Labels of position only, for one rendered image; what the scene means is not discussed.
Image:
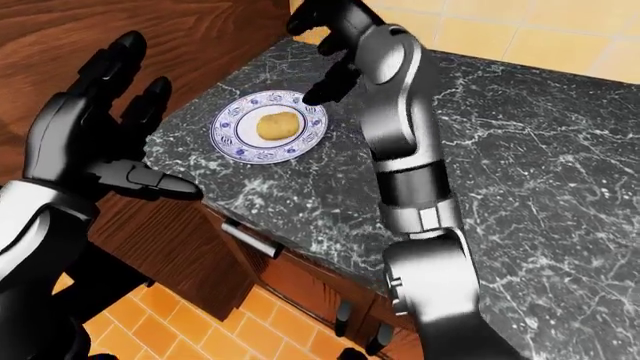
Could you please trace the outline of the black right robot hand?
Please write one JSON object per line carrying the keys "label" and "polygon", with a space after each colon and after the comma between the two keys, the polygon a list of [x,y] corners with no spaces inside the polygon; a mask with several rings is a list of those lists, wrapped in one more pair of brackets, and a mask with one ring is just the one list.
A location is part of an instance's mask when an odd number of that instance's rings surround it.
{"label": "black right robot hand", "polygon": [[289,35],[303,35],[325,27],[329,34],[318,44],[321,56],[344,52],[342,59],[329,68],[303,97],[303,103],[318,106],[341,101],[356,85],[361,69],[355,65],[361,38],[370,29],[385,22],[362,0],[303,0],[286,24]]}

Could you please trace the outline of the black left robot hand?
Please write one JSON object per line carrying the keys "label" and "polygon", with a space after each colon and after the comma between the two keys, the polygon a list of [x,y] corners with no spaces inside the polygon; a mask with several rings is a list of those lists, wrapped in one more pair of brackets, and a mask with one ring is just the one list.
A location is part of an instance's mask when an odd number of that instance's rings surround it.
{"label": "black left robot hand", "polygon": [[114,101],[133,83],[147,42],[126,32],[97,50],[64,92],[53,95],[29,130],[23,176],[55,185],[93,203],[115,192],[155,201],[201,200],[193,182],[153,170],[144,163],[147,138],[157,130],[172,95],[167,77],[157,77],[118,118]]}

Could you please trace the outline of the yellow brown potato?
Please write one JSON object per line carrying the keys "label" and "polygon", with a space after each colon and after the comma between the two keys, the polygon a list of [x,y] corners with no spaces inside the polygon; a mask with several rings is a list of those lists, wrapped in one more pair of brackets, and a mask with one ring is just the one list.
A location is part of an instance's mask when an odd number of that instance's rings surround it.
{"label": "yellow brown potato", "polygon": [[295,113],[282,112],[262,116],[256,131],[263,140],[277,141],[293,137],[299,131],[299,120]]}

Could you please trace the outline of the white blue patterned plate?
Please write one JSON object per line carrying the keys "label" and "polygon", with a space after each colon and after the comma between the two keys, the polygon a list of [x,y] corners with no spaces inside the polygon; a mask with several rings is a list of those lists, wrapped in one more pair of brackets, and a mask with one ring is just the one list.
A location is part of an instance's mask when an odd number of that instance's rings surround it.
{"label": "white blue patterned plate", "polygon": [[[309,152],[324,137],[328,116],[324,107],[308,106],[303,95],[289,90],[271,90],[246,95],[228,104],[210,125],[210,141],[227,158],[244,164],[277,164]],[[290,113],[298,128],[279,140],[260,137],[261,119]]]}

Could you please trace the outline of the brown wooden tall cabinet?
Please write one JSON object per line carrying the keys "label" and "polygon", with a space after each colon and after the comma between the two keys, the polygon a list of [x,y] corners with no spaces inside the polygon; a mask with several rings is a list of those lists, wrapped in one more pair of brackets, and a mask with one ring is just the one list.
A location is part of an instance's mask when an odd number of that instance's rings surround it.
{"label": "brown wooden tall cabinet", "polygon": [[0,0],[0,182],[20,175],[43,104],[125,32],[148,43],[130,91],[168,77],[177,110],[279,41],[289,14],[289,0]]}

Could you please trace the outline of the brown wooden cabinet door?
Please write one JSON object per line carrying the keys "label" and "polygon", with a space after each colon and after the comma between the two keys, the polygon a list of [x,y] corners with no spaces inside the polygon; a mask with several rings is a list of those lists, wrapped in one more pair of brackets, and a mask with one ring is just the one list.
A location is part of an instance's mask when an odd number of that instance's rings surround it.
{"label": "brown wooden cabinet door", "polygon": [[253,286],[201,203],[110,194],[89,239],[156,283],[226,320]]}

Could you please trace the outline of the brown wooden base cabinet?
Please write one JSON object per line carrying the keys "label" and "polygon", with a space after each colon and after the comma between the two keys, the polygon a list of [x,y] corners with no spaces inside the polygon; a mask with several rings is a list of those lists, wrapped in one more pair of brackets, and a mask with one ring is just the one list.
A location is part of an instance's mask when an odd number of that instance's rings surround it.
{"label": "brown wooden base cabinet", "polygon": [[393,339],[376,356],[384,360],[423,360],[412,321],[406,316],[396,317],[386,296],[292,251],[281,251],[276,259],[250,248],[244,248],[244,253],[259,284],[328,326],[332,335],[340,301],[349,300],[354,305],[355,326],[346,339],[365,348],[378,324],[387,323],[394,327]]}

